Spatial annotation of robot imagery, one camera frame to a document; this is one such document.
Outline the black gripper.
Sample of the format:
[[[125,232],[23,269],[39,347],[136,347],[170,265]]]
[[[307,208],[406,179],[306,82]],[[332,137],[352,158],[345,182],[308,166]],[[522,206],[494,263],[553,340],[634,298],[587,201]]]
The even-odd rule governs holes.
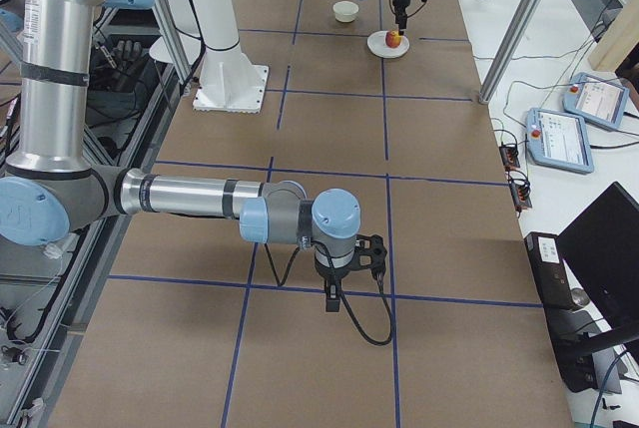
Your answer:
[[[396,14],[396,25],[398,31],[405,31],[407,25],[406,10],[409,0],[392,0],[393,13]]]
[[[330,268],[319,264],[319,275],[323,278],[325,296],[325,311],[339,312],[340,283],[346,277],[345,268]]]

